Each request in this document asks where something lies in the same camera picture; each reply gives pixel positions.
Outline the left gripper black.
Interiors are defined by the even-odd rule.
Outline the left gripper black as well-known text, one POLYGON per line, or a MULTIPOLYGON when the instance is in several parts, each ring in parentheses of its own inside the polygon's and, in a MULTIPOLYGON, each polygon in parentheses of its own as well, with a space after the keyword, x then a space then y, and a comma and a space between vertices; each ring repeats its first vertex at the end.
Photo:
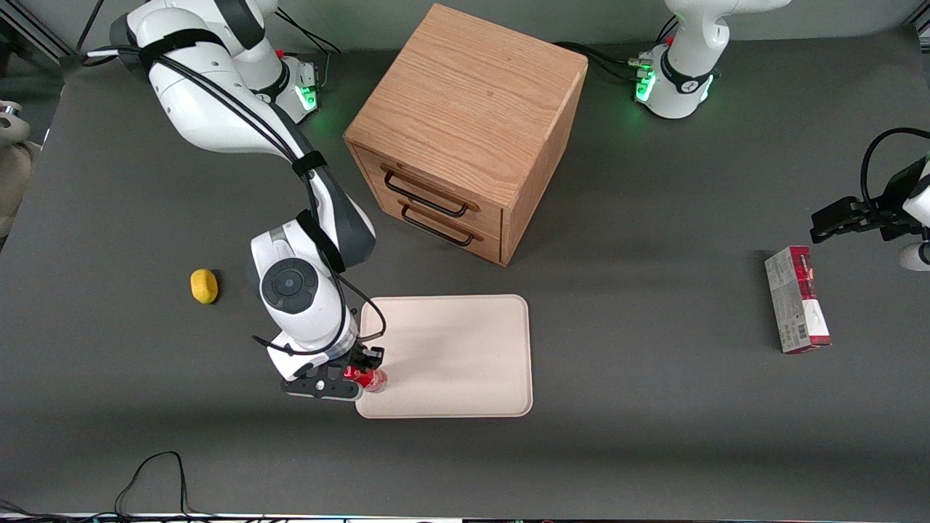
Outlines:
MULTIPOLYGON (((873 200, 879 212, 881 239, 893 241, 904 235, 923 235, 928 229, 928 161, 918 160, 900 170, 873 200)), ((840 198, 834 211, 811 215, 810 238, 821 244, 837 235, 870 231, 873 206, 854 196, 840 198)))

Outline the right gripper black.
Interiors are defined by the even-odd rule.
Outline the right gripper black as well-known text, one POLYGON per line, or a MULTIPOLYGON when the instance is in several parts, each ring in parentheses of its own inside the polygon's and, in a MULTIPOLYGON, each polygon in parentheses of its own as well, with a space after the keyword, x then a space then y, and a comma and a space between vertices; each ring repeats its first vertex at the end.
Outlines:
POLYGON ((381 364, 384 360, 384 349, 378 346, 354 346, 349 353, 349 365, 342 373, 342 378, 348 381, 362 381, 363 372, 384 374, 381 364))

